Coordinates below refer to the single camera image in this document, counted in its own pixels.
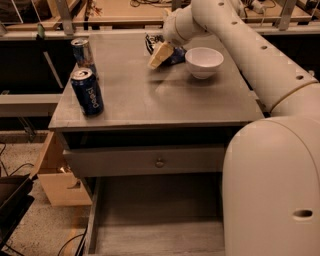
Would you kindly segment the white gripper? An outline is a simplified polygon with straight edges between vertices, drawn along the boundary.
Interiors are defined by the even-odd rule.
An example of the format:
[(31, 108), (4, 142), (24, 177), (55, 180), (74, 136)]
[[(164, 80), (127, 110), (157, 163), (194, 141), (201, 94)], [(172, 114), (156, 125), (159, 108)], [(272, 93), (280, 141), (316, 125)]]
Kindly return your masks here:
[(148, 67), (156, 69), (167, 60), (174, 52), (172, 45), (182, 46), (195, 37), (208, 35), (209, 32), (194, 19), (191, 6), (176, 9), (164, 19), (163, 37), (166, 41), (147, 45), (147, 50), (151, 52)]

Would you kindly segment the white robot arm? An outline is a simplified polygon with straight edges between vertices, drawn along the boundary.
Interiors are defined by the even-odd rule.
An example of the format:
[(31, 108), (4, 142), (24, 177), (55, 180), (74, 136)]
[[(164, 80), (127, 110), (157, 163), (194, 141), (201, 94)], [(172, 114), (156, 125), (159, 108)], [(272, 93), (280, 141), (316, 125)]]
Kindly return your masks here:
[(320, 85), (245, 24), (232, 0), (192, 0), (164, 18), (173, 47), (214, 34), (269, 116), (243, 127), (223, 164), (226, 256), (320, 256)]

